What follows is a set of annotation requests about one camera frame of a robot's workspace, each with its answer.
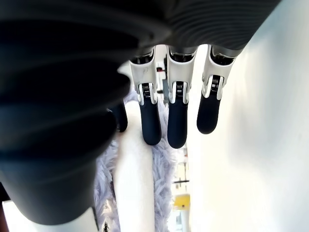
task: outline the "white surface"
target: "white surface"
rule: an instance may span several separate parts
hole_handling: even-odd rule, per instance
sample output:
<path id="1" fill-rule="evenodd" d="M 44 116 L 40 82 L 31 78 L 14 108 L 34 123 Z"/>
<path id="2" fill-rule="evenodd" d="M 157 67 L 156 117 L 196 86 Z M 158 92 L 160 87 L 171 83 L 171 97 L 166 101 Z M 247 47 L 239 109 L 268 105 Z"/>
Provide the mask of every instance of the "white surface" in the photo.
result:
<path id="1" fill-rule="evenodd" d="M 151 146 L 141 132 L 140 107 L 126 104 L 128 126 L 120 134 L 113 176 L 121 232 L 154 232 L 154 180 Z"/>
<path id="2" fill-rule="evenodd" d="M 62 225 L 45 226 L 29 221 L 18 210 L 14 202 L 2 203 L 5 219 L 10 232 L 97 232 L 92 208 L 74 221 Z"/>
<path id="3" fill-rule="evenodd" d="M 309 231 L 309 1 L 284 0 L 237 58 L 210 135 L 190 91 L 192 232 Z"/>

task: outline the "robotic hand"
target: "robotic hand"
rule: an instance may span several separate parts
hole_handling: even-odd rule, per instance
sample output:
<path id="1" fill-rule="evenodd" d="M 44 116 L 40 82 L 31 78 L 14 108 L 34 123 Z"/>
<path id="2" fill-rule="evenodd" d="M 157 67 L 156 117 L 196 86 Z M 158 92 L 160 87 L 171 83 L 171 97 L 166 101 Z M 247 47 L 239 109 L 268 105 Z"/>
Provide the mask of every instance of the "robotic hand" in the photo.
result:
<path id="1" fill-rule="evenodd" d="M 0 182 L 19 211 L 38 231 L 97 231 L 96 158 L 127 125 L 130 83 L 118 67 L 131 59 L 143 137 L 155 145 L 154 47 L 168 46 L 168 141 L 179 148 L 197 47 L 209 44 L 197 115 L 207 134 L 235 58 L 279 2 L 1 0 Z"/>
<path id="2" fill-rule="evenodd" d="M 182 147 L 187 138 L 187 111 L 197 46 L 176 48 L 167 46 L 169 84 L 168 141 L 173 148 Z M 197 128 L 203 134 L 214 131 L 218 121 L 223 87 L 235 58 L 241 50 L 230 50 L 208 45 L 203 86 L 197 115 Z M 140 103 L 142 133 L 149 145 L 161 139 L 161 127 L 157 109 L 155 49 L 135 56 L 130 61 L 134 86 Z"/>

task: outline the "fluffy gray fur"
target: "fluffy gray fur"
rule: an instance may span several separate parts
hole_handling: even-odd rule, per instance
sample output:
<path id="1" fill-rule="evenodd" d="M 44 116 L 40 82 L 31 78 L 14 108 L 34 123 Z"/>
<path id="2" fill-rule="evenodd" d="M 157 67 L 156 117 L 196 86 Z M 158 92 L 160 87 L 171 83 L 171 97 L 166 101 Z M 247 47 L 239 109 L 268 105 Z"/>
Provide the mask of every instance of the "fluffy gray fur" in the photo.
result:
<path id="1" fill-rule="evenodd" d="M 137 94 L 131 91 L 124 99 L 137 101 Z M 153 152 L 153 176 L 154 176 L 154 212 L 155 231 L 168 232 L 167 220 L 172 208 L 171 181 L 176 165 L 173 149 L 167 140 L 168 109 L 162 101 L 158 101 L 161 121 L 162 139 L 159 144 L 152 147 Z M 108 223 L 110 232 L 120 232 L 116 200 L 113 194 L 112 174 L 117 158 L 117 136 L 106 151 L 97 159 L 97 177 L 94 187 L 94 201 L 98 216 L 99 227 Z"/>

